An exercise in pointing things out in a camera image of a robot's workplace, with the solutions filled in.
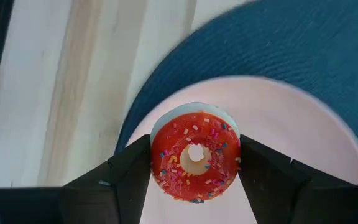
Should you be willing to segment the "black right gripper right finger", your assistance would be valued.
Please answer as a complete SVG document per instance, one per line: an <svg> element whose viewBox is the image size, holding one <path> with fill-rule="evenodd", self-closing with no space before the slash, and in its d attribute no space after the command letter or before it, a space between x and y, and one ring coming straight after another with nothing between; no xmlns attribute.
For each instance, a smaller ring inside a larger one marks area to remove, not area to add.
<svg viewBox="0 0 358 224"><path fill-rule="evenodd" d="M258 224L358 224L358 185L241 136L239 177Z"/></svg>

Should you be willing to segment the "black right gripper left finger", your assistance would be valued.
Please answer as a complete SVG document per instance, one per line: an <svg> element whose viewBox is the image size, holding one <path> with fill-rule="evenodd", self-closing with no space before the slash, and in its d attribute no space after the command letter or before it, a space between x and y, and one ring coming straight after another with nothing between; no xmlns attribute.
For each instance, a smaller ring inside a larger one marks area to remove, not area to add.
<svg viewBox="0 0 358 224"><path fill-rule="evenodd" d="M0 188L0 224L139 224L150 136L61 187Z"/></svg>

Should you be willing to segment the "small red sprinkled donut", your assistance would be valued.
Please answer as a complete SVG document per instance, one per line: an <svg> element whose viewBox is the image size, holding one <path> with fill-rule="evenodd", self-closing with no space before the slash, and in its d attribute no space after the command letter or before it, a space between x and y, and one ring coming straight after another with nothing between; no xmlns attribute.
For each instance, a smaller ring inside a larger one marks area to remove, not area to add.
<svg viewBox="0 0 358 224"><path fill-rule="evenodd" d="M217 106L193 102L157 120L150 134L151 172L175 199L200 204L221 195L241 164L240 134Z"/></svg>

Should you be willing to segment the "pink plate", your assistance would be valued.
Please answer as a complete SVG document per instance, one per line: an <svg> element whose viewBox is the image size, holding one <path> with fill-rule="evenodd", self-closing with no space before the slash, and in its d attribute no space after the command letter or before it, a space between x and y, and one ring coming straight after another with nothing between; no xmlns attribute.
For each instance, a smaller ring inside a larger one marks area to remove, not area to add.
<svg viewBox="0 0 358 224"><path fill-rule="evenodd" d="M348 125L316 98L266 78L217 78L184 88L154 107L132 140L151 132L168 111L190 102L215 105L234 119L242 134L358 184L358 139ZM140 224L256 224L256 219L239 179L199 205L175 200L151 180Z"/></svg>

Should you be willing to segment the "dark blue woven round placemat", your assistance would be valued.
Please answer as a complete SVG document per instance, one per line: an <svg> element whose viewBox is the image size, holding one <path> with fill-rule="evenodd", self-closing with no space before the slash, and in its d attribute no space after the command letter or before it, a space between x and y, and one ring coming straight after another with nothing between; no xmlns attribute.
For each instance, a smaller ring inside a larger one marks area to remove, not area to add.
<svg viewBox="0 0 358 224"><path fill-rule="evenodd" d="M257 0L218 16L151 73L123 122L116 150L176 91L209 78L263 75L325 102L358 137L358 0Z"/></svg>

